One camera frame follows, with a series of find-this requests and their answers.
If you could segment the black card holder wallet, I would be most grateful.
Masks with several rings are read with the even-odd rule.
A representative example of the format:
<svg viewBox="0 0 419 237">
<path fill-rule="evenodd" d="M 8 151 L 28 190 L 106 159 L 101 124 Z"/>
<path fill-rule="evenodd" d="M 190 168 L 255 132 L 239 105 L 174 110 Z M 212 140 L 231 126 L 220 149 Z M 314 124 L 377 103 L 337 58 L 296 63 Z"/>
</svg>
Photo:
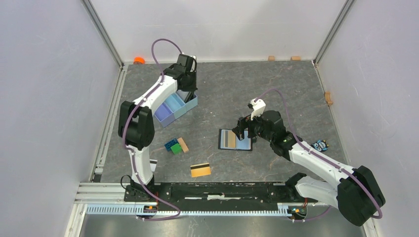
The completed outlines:
<svg viewBox="0 0 419 237">
<path fill-rule="evenodd" d="M 232 150 L 232 151 L 252 151 L 252 139 L 248 138 L 248 131 L 245 130 L 245 138 L 242 141 L 236 137 L 236 148 L 226 147 L 226 132 L 230 131 L 229 129 L 220 129 L 218 137 L 218 149 L 220 150 Z"/>
</svg>

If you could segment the silver credit card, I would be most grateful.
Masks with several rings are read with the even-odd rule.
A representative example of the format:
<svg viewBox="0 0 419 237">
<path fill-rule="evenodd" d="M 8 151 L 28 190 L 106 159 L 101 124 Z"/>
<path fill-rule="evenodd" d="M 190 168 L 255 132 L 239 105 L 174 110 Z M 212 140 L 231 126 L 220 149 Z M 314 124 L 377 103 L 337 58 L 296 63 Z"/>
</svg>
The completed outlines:
<svg viewBox="0 0 419 237">
<path fill-rule="evenodd" d="M 149 160 L 149 163 L 150 163 L 151 171 L 155 172 L 158 161 L 155 160 L 155 159 L 151 159 L 151 160 Z"/>
</svg>

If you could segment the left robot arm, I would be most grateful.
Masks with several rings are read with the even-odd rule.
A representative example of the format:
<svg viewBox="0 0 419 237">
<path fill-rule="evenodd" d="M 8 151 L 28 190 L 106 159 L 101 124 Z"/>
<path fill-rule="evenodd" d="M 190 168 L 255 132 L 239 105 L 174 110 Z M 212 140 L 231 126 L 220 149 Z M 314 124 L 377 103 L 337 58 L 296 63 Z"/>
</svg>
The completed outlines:
<svg viewBox="0 0 419 237">
<path fill-rule="evenodd" d="M 179 54 L 177 62 L 164 69 L 142 96 L 132 102 L 124 101 L 120 106 L 118 135 L 131 156 L 130 186 L 143 201 L 150 201 L 155 196 L 155 187 L 149 184 L 154 181 L 154 175 L 148 148 L 155 135 L 153 116 L 171 95 L 182 91 L 187 103 L 195 98 L 196 90 L 196 57 Z"/>
</svg>

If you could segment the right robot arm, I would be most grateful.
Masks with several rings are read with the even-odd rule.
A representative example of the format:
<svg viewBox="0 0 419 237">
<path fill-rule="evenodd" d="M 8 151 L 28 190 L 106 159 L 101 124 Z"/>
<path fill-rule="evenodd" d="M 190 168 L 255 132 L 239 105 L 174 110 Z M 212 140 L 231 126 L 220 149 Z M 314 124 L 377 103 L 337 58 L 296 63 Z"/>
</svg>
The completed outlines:
<svg viewBox="0 0 419 237">
<path fill-rule="evenodd" d="M 286 129 L 278 111 L 241 117 L 232 131 L 239 140 L 264 139 L 276 155 L 321 177 L 319 181 L 302 173 L 294 175 L 285 188 L 289 200 L 304 197 L 326 203 L 355 226 L 362 226 L 371 218 L 382 218 L 381 208 L 386 200 L 372 171 L 363 165 L 354 168 L 338 162 L 310 147 Z"/>
</svg>

